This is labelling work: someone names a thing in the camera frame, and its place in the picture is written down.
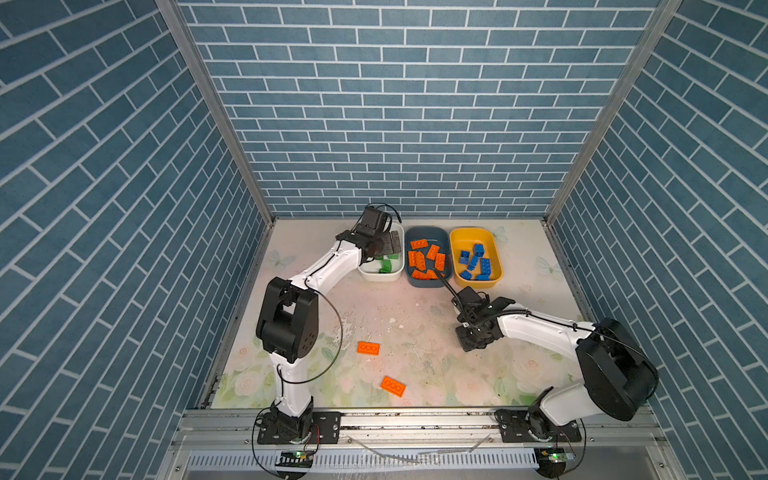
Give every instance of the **brick wall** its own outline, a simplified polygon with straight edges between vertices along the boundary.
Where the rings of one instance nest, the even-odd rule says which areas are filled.
[[[657,0],[181,3],[277,215],[540,217]]]
[[[766,478],[768,2],[684,0],[555,223],[689,478]]]
[[[143,478],[263,230],[152,0],[0,2],[0,478]]]

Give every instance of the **white bin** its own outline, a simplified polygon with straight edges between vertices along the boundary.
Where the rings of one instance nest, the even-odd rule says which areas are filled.
[[[397,220],[392,222],[391,230],[400,235],[400,254],[397,257],[397,260],[391,260],[392,273],[379,273],[379,270],[382,267],[381,260],[364,263],[363,265],[358,266],[357,270],[360,272],[362,278],[369,282],[394,282],[400,277],[400,273],[402,273],[402,270],[406,267],[406,260],[403,258],[406,254],[406,231]]]

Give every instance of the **plastic bin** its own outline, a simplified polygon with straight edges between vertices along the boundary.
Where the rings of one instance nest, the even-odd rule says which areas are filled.
[[[482,243],[485,247],[485,256],[491,260],[491,279],[490,280],[464,280],[458,274],[456,274],[456,283],[461,287],[470,286],[475,290],[483,290],[491,288],[499,280],[504,278],[504,269],[502,268],[502,262],[498,257],[498,248],[496,247],[496,240],[493,237],[493,233],[487,231],[485,228],[477,227],[465,227],[457,228],[451,232],[451,258],[453,267],[456,272],[461,273],[466,270],[466,265],[461,265],[458,262],[458,258],[462,254],[462,250],[472,252],[471,255],[475,255],[475,244]],[[472,277],[474,278],[480,273],[480,263],[472,271]]]
[[[396,221],[392,222],[391,230],[397,232],[397,234],[400,235],[400,254],[398,255],[397,260],[390,260],[392,262],[391,273],[379,273],[379,269],[382,267],[381,260],[374,260],[372,262],[364,263],[363,265],[358,266],[357,271],[360,272],[360,276],[369,282],[394,282],[400,278],[402,269],[406,265],[408,253],[406,252],[406,247],[403,240],[406,237],[406,231],[402,228],[402,225]]]
[[[411,240],[421,240],[422,238],[426,238],[429,245],[435,244],[440,247],[440,253],[445,254],[445,270],[442,271],[442,274],[445,275],[446,280],[453,276],[454,268],[451,260],[451,241],[445,230],[440,227],[411,227],[406,232],[406,248],[403,250],[405,252],[403,257],[406,262],[406,275],[408,275],[408,281],[411,285],[417,288],[440,288],[442,287],[442,282],[440,280],[417,280],[411,276],[411,273],[415,270],[414,266],[408,265],[408,252],[413,250],[411,248]],[[429,252],[429,247],[417,248],[416,250],[424,253],[424,256],[426,257],[427,252]],[[430,259],[426,260],[427,270],[434,270],[435,273],[440,274],[438,270],[435,270],[435,261]]]

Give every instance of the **metal rail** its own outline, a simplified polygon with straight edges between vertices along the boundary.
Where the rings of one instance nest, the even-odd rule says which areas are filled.
[[[219,128],[224,143],[227,144],[227,148],[229,148],[232,154],[237,170],[243,176],[243,181],[245,181],[246,187],[248,187],[248,191],[259,208],[259,212],[264,217],[267,226],[271,227],[275,217],[272,215],[270,206],[266,202],[261,188],[259,188],[256,175],[253,174],[253,168],[250,166],[245,150],[243,150],[243,145],[237,138],[227,110],[224,109],[221,98],[214,86],[214,81],[208,74],[203,57],[200,55],[200,50],[197,49],[197,44],[192,37],[192,32],[189,25],[187,25],[187,21],[184,19],[184,14],[181,12],[177,0],[156,0],[156,3],[157,8],[160,9],[160,14],[163,15],[163,20],[168,25],[170,35],[176,41],[176,46],[179,48],[181,56],[184,57],[184,61],[190,69],[195,85],[200,90],[200,94],[203,95],[203,100],[205,100],[210,115]]]
[[[339,444],[330,449],[358,449],[353,440],[380,448],[465,448],[481,439],[479,448],[542,447],[546,442],[504,444],[499,425],[493,417],[495,408],[440,409],[317,409],[340,411]],[[187,410],[170,445],[170,450],[250,449],[250,432],[255,409]],[[584,420],[590,445],[659,446],[666,439],[650,408],[641,408],[629,422],[607,415]],[[255,445],[257,450],[274,450],[275,445]]]
[[[621,105],[624,103],[624,99],[629,95],[632,85],[634,85],[637,77],[639,77],[640,73],[643,71],[645,63],[648,61],[648,58],[650,58],[650,54],[653,53],[659,40],[661,40],[661,35],[664,33],[664,30],[667,29],[667,26],[672,20],[675,12],[677,12],[677,8],[680,6],[681,2],[682,0],[661,0],[659,6],[656,7],[656,10],[654,10],[654,13],[650,16],[648,25],[646,25],[645,31],[643,32],[643,36],[640,38],[637,46],[632,50],[632,53],[624,66],[624,70],[621,71],[621,75],[616,81],[613,91],[605,102],[605,106],[600,111],[597,120],[595,120],[592,130],[584,139],[584,144],[581,145],[581,150],[576,155],[571,169],[565,175],[560,189],[555,194],[552,203],[549,204],[547,212],[544,215],[547,222],[554,222],[554,219],[557,218],[561,210],[563,210],[565,201],[576,187],[578,179],[581,177],[581,174],[584,173],[584,170],[586,170],[589,162],[592,161],[592,155],[594,155],[594,152],[598,149],[600,142],[603,141],[603,137],[605,137],[608,128],[611,126],[611,123],[613,123],[614,118],[616,118]]]

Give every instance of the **mounting plate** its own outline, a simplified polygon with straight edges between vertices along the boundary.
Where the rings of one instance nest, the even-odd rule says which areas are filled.
[[[504,443],[520,442],[545,442],[547,439],[537,439],[531,434],[526,416],[527,409],[500,409],[496,410],[499,428],[502,432],[502,441]],[[559,430],[559,439],[563,442],[578,443],[581,441],[581,431],[578,429],[576,421],[570,422],[562,427],[556,427]]]
[[[313,412],[310,437],[307,441],[308,448],[317,445],[317,432],[319,427],[320,443],[339,443],[339,428],[341,427],[341,412]],[[277,421],[271,412],[262,416],[261,429],[259,430],[258,443],[260,445],[294,445],[287,439],[281,438],[277,433]]]

